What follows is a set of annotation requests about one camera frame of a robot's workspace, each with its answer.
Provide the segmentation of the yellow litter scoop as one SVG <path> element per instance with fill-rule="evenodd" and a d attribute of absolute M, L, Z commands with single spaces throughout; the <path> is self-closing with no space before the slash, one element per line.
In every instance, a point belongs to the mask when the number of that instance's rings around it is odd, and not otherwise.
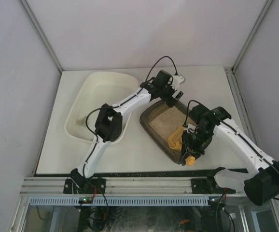
<path fill-rule="evenodd" d="M 181 154 L 182 149 L 182 134 L 184 132 L 184 127 L 178 127 L 167 139 L 167 143 L 172 150 L 175 150 Z M 189 155 L 185 160 L 186 165 L 193 166 L 195 163 L 195 157 Z"/>

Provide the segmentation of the dark grey litter box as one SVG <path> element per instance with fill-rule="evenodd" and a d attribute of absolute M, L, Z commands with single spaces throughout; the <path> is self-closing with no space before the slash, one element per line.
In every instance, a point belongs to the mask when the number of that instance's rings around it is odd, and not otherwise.
<path fill-rule="evenodd" d="M 141 126 L 151 139 L 176 164 L 179 163 L 181 151 L 172 149 L 168 138 L 183 125 L 186 112 L 187 107 L 180 101 L 171 108 L 163 101 L 158 101 L 148 107 L 139 118 Z"/>

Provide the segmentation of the white plastic tub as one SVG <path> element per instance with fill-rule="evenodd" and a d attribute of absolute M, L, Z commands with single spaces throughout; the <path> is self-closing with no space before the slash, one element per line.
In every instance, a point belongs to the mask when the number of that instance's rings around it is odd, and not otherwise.
<path fill-rule="evenodd" d="M 87 115 L 103 104 L 122 101 L 139 87 L 138 80 L 119 72 L 94 72 L 83 83 L 67 117 L 65 132 L 82 142 L 91 143 L 94 135 L 86 127 Z"/>

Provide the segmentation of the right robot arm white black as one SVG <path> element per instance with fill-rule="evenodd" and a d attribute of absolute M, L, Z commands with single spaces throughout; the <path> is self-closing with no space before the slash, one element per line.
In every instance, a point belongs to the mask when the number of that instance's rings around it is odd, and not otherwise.
<path fill-rule="evenodd" d="M 208 184 L 211 187 L 242 191 L 257 206 L 271 199 L 279 199 L 279 160 L 276 161 L 261 150 L 223 107 L 210 110 L 198 103 L 192 109 L 187 109 L 187 116 L 196 126 L 187 123 L 183 125 L 179 164 L 191 165 L 204 155 L 205 149 L 216 136 L 234 152 L 247 172 L 234 172 L 219 167 L 208 177 Z"/>

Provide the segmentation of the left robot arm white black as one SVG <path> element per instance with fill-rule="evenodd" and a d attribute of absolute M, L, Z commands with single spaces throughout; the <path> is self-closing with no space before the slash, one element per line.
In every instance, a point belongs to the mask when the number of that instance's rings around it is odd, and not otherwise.
<path fill-rule="evenodd" d="M 95 130 L 91 130 L 94 138 L 84 160 L 70 173 L 74 185 L 80 191 L 85 191 L 92 185 L 90 179 L 95 173 L 96 166 L 107 147 L 122 134 L 123 119 L 126 116 L 154 99 L 161 99 L 168 107 L 173 107 L 183 96 L 179 87 L 184 82 L 185 78 L 177 72 L 171 75 L 160 70 L 156 77 L 146 79 L 125 99 L 113 105 L 105 103 L 90 112 L 86 118 L 98 112 Z"/>

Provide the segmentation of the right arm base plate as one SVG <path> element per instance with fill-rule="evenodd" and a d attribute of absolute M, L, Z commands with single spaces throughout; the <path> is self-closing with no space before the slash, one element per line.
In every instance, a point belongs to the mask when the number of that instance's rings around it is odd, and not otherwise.
<path fill-rule="evenodd" d="M 214 176 L 224 170 L 224 167 L 218 167 L 217 169 L 208 172 L 206 177 L 191 179 L 191 187 L 193 194 L 222 194 L 224 192 L 235 194 L 236 191 L 231 188 L 222 188 L 217 185 Z"/>

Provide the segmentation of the aluminium front rail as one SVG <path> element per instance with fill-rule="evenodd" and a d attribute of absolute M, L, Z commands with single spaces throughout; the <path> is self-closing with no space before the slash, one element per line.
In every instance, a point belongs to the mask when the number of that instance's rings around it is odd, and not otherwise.
<path fill-rule="evenodd" d="M 67 177 L 26 177 L 20 189 L 24 196 L 63 196 Z M 106 196 L 205 195 L 204 177 L 95 177 L 92 181 Z"/>

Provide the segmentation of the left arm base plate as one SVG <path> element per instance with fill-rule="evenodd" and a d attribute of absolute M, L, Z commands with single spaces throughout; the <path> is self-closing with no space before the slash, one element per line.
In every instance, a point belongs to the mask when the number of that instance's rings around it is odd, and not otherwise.
<path fill-rule="evenodd" d="M 70 175 L 64 183 L 64 194 L 93 194 L 105 193 L 106 179 L 104 178 L 89 178 L 85 179 L 80 174 Z"/>

